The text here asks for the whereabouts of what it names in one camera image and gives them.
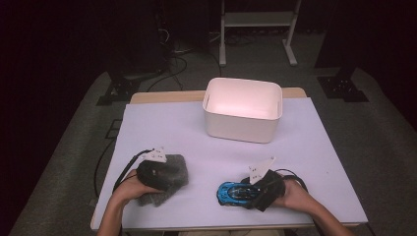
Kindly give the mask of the white plastic bin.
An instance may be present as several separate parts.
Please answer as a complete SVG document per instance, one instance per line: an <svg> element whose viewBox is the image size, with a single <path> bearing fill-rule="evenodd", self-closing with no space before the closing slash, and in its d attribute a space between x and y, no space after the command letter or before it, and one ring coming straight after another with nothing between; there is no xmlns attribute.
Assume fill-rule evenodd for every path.
<svg viewBox="0 0 417 236"><path fill-rule="evenodd" d="M282 116L282 88L275 83L214 78L203 101L210 136L252 143L270 143Z"/></svg>

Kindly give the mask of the black stand base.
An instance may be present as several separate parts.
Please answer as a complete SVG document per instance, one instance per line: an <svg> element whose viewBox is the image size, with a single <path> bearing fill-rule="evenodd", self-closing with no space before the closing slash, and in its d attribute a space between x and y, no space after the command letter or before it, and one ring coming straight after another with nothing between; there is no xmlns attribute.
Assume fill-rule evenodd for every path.
<svg viewBox="0 0 417 236"><path fill-rule="evenodd" d="M132 96L139 90L141 82L139 79L112 80L104 95L102 95L96 105L111 105L113 102L130 101Z"/></svg>
<svg viewBox="0 0 417 236"><path fill-rule="evenodd" d="M357 89L350 79L338 79L337 77L318 77L327 98L340 98L345 102L368 102L364 92Z"/></svg>

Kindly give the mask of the grey fluffy cloth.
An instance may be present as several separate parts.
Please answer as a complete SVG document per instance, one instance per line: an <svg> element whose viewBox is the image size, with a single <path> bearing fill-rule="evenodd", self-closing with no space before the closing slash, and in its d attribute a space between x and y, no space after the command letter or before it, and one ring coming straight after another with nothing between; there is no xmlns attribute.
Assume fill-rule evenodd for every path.
<svg viewBox="0 0 417 236"><path fill-rule="evenodd" d="M182 187L189 183L185 158L180 154L168 154L165 162L142 161L138 168L138 179L158 193L144 194L138 198L141 207L160 207Z"/></svg>

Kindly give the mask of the person's right hand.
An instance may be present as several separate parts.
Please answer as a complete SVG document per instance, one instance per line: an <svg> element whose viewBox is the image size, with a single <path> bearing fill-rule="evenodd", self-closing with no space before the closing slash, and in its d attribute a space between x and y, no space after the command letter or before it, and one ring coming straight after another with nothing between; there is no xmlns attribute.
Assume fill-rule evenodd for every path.
<svg viewBox="0 0 417 236"><path fill-rule="evenodd" d="M306 212L306 202L309 194L295 180L285 180L285 193L282 197L276 198L272 203L275 207L286 207L289 209Z"/></svg>

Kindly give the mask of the blue toy car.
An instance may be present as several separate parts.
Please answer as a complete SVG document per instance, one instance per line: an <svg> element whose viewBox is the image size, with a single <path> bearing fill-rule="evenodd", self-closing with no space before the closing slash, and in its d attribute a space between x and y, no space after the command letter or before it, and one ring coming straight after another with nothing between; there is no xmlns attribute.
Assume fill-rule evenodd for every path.
<svg viewBox="0 0 417 236"><path fill-rule="evenodd" d="M248 183L224 182L216 192L217 201L221 206L251 208L261 190Z"/></svg>

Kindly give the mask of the person's left hand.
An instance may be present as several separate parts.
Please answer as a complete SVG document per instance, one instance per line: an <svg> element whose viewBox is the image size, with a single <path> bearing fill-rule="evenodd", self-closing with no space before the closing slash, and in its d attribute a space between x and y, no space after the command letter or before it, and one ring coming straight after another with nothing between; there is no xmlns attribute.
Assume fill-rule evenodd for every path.
<svg viewBox="0 0 417 236"><path fill-rule="evenodd" d="M136 170L129 172L127 177L120 183L111 196L111 201L125 206L129 201L137 199L144 194L160 193L160 190L143 184L137 177Z"/></svg>

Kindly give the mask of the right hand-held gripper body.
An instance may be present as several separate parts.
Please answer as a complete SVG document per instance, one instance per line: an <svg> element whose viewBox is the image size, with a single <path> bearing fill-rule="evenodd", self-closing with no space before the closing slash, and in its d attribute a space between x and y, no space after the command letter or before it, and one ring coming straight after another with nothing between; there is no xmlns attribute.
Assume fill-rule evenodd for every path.
<svg viewBox="0 0 417 236"><path fill-rule="evenodd" d="M269 157L249 166L249 176L254 187L261 190L260 195L254 199L257 201L259 211L265 211L276 198L285 193L282 176L270 168L275 162L275 157Z"/></svg>

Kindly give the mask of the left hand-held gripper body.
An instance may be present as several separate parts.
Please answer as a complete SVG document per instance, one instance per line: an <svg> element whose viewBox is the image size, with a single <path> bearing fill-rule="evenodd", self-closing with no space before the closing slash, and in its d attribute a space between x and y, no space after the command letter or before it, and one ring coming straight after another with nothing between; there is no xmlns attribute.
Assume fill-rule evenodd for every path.
<svg viewBox="0 0 417 236"><path fill-rule="evenodd" d="M143 184L160 191L174 186L179 167L169 162L162 147L141 154L140 160L137 176Z"/></svg>

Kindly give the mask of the white metal stand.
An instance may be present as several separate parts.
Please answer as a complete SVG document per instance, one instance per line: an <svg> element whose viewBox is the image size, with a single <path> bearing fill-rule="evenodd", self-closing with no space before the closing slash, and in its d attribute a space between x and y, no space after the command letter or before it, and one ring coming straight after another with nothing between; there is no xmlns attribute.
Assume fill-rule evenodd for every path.
<svg viewBox="0 0 417 236"><path fill-rule="evenodd" d="M288 27L287 37L282 40L282 45L289 64L291 66L297 66L298 62L293 53L291 42L295 32L301 3L302 0L296 0L292 11L230 13L225 11L225 0L221 0L219 65L226 65L225 33L227 29Z"/></svg>

